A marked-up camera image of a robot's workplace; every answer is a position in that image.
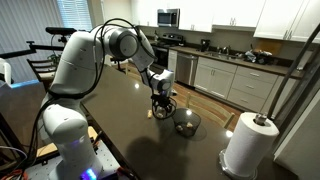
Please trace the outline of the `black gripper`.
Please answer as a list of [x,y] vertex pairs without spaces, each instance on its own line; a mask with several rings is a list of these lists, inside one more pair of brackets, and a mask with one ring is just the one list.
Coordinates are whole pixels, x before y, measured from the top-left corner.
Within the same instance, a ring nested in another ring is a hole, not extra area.
[[151,96],[152,105],[155,107],[155,116],[160,117],[161,114],[161,107],[164,107],[164,115],[168,116],[170,113],[170,108],[168,107],[171,104],[170,98],[160,95],[160,94],[153,94]]

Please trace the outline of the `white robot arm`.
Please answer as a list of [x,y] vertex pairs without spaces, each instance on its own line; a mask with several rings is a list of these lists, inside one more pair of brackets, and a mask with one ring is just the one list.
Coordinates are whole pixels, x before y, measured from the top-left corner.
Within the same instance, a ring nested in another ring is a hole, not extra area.
[[174,73],[150,70],[155,60],[152,46],[135,27],[105,24],[92,31],[77,31],[67,42],[54,80],[43,100],[41,118],[46,133],[56,145],[60,163],[50,172],[50,180],[95,180],[103,164],[88,135],[88,122],[80,101],[99,81],[98,69],[104,58],[132,59],[145,85],[156,90],[153,96],[161,109],[169,111]]

